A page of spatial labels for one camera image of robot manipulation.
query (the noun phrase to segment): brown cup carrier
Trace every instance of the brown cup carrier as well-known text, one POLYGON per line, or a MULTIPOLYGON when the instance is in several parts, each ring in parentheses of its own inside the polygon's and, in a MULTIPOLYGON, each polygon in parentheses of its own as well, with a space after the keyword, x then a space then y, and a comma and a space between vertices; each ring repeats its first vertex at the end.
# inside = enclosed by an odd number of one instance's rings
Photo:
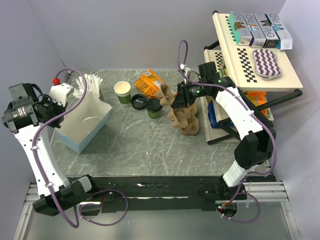
POLYGON ((180 128, 180 131, 185 135, 196 135, 199 132, 199 120, 196 117, 198 106, 196 103, 186 108, 173 109, 171 104, 175 97, 166 84, 161 84, 155 95, 160 99, 161 106, 169 105, 171 108, 167 118, 172 121, 174 128, 180 128))

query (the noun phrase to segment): black and white checkered strip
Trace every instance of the black and white checkered strip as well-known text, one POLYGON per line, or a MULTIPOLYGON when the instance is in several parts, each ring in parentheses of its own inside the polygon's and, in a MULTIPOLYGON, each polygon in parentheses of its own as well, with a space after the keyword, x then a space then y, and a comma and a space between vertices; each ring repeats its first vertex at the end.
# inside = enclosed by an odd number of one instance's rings
POLYGON ((219 71, 220 70, 220 64, 222 64, 223 57, 222 57, 222 52, 215 52, 215 62, 216 62, 216 69, 219 71))
POLYGON ((226 23, 228 24, 228 27, 229 27, 229 30, 230 30, 230 33, 231 33, 231 37, 232 37, 233 41, 235 42, 236 40, 235 40, 234 34, 233 34, 232 30, 231 30, 231 26, 230 26, 228 17, 229 16, 225 16, 225 20, 226 20, 226 23))
POLYGON ((241 67, 248 83, 257 83, 255 72, 250 64, 247 50, 245 48, 236 49, 239 55, 241 67))

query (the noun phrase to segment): gray tabletop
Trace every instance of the gray tabletop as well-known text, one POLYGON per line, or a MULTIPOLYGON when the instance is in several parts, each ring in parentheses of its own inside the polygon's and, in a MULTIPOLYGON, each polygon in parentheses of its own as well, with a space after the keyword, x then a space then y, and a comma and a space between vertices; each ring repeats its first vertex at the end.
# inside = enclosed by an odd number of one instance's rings
MULTIPOLYGON (((237 143, 206 143, 198 104, 200 131, 195 136, 183 135, 167 118, 169 108, 163 107, 161 117, 150 119, 146 110, 121 104, 114 93, 119 81, 131 84, 131 96, 139 91, 134 86, 142 70, 83 70, 103 78, 101 91, 105 102, 112 105, 110 116, 102 129, 81 154, 77 154, 53 137, 52 148, 58 165, 67 176, 220 176, 234 161, 237 143)), ((155 71, 172 89, 183 79, 175 70, 155 71)), ((78 77, 71 74, 71 84, 78 77)), ((72 105, 77 99, 71 97, 72 105)))

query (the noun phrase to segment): black lid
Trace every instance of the black lid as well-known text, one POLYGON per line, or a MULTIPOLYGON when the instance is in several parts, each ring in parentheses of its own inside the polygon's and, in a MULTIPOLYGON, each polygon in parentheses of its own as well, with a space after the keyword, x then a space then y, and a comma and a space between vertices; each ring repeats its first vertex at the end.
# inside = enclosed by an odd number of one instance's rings
POLYGON ((143 94, 136 94, 131 98, 131 105, 137 110, 146 108, 147 98, 143 94))
POLYGON ((162 109, 158 98, 149 98, 145 103, 145 107, 151 113, 159 112, 162 109))

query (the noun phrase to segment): stacked boxes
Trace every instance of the stacked boxes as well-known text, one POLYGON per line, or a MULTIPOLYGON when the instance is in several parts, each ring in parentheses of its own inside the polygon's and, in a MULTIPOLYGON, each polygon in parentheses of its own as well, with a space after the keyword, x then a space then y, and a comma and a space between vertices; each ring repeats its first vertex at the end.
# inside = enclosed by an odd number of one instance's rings
POLYGON ((274 29, 270 26, 266 15, 264 13, 258 13, 254 14, 254 17, 266 38, 264 48, 275 48, 279 42, 279 38, 274 29))
POLYGON ((266 43, 266 37, 261 30, 253 13, 243 13, 244 20, 252 34, 250 47, 262 48, 266 43))
POLYGON ((266 13, 265 16, 268 18, 269 22, 271 23, 271 27, 273 28, 273 30, 279 38, 279 42, 276 45, 276 48, 280 50, 292 49, 292 37, 290 36, 285 25, 283 25, 283 23, 280 21, 278 15, 274 13, 266 13))
POLYGON ((249 46, 252 40, 252 35, 242 13, 232 11, 228 20, 236 44, 240 46, 249 46))

